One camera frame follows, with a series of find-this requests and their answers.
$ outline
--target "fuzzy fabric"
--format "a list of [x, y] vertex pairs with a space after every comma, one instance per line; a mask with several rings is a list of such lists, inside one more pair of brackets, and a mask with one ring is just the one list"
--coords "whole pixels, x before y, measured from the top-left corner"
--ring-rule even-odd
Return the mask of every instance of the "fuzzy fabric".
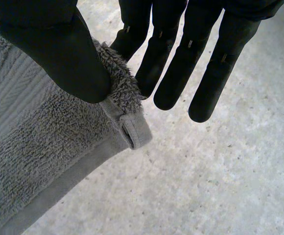
[[[30, 57], [0, 37], [0, 231], [23, 211], [29, 214], [21, 226], [28, 227], [110, 155], [150, 141], [136, 80], [115, 51], [94, 43], [113, 81], [111, 95], [100, 104], [58, 88]], [[75, 165], [83, 161], [88, 169], [80, 175]], [[68, 179], [78, 177], [62, 190], [70, 168]], [[45, 193], [49, 186], [57, 191]], [[47, 203], [34, 204], [42, 196]], [[24, 229], [11, 232], [10, 226], [6, 234]]]

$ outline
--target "glove finger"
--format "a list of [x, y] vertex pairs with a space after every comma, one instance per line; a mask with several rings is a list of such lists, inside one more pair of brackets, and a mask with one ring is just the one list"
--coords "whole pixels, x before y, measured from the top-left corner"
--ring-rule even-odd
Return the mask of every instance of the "glove finger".
[[260, 21], [225, 12], [214, 52], [189, 108], [193, 121], [205, 122], [211, 117], [239, 55], [259, 25]]
[[205, 49], [211, 29], [222, 8], [189, 3], [181, 43], [154, 96], [155, 105], [171, 109], [185, 88], [197, 61]]
[[153, 36], [136, 74], [141, 93], [150, 97], [162, 75], [168, 56], [175, 43], [180, 17], [187, 5], [186, 0], [153, 1]]

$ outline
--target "gray towel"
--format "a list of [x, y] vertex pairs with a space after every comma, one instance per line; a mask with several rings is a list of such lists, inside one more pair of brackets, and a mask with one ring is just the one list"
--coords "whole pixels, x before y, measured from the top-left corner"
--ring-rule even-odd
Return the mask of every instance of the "gray towel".
[[100, 104], [67, 94], [0, 37], [0, 234], [20, 234], [109, 157], [151, 139], [136, 80], [94, 41], [112, 78]]

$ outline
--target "gray concrete surface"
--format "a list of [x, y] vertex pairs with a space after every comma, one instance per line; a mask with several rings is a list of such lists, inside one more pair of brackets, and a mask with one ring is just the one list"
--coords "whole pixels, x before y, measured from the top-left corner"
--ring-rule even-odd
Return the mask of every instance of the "gray concrete surface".
[[[78, 5], [94, 37], [111, 42], [122, 27], [118, 1]], [[25, 235], [284, 235], [284, 6], [262, 22], [212, 118], [198, 124], [187, 110], [219, 24], [177, 105], [144, 102], [153, 142], [99, 167]]]

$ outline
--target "black glove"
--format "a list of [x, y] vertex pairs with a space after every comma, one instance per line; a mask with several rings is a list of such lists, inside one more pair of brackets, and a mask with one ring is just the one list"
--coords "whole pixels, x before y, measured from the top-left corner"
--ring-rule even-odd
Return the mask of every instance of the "black glove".
[[76, 0], [0, 0], [0, 34], [37, 62], [64, 91], [89, 103], [111, 81]]
[[[132, 2], [136, 1], [131, 0], [119, 0], [119, 2], [125, 29], [118, 33], [112, 47], [127, 60], [146, 38], [149, 9], [153, 2], [153, 37], [149, 41], [136, 75], [142, 94], [149, 97], [161, 76], [175, 41], [185, 1], [141, 0], [135, 4]], [[155, 105], [162, 110], [169, 110], [175, 105], [205, 48], [212, 26], [221, 10], [225, 8], [219, 39], [189, 108], [192, 120], [196, 122], [208, 120], [243, 47], [255, 35], [260, 21], [274, 16], [283, 2], [283, 0], [189, 0], [184, 34], [167, 73], [155, 93]]]

